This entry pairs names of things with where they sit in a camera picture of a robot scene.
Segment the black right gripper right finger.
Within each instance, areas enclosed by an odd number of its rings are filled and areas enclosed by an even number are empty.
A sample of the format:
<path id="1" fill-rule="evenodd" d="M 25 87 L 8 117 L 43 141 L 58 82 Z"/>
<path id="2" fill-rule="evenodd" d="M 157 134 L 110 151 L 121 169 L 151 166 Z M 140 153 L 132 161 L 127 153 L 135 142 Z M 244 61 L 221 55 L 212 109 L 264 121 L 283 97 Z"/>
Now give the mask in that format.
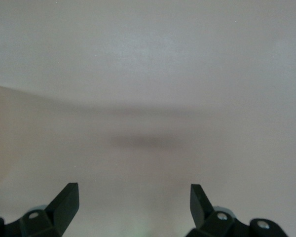
<path id="1" fill-rule="evenodd" d="M 255 218 L 248 225 L 240 222 L 228 208 L 212 206 L 199 184 L 190 186 L 190 212 L 195 224 L 188 237 L 285 237 L 275 222 Z"/>

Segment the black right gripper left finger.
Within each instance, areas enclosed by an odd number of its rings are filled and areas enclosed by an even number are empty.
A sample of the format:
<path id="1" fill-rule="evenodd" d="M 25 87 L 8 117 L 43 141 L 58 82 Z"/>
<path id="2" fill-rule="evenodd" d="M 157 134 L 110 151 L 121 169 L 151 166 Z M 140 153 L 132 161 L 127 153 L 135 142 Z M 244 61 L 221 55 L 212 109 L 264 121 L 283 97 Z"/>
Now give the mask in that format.
<path id="1" fill-rule="evenodd" d="M 44 209 L 33 209 L 9 224 L 0 217 L 0 237 L 61 237 L 78 209 L 78 183 L 68 183 Z"/>

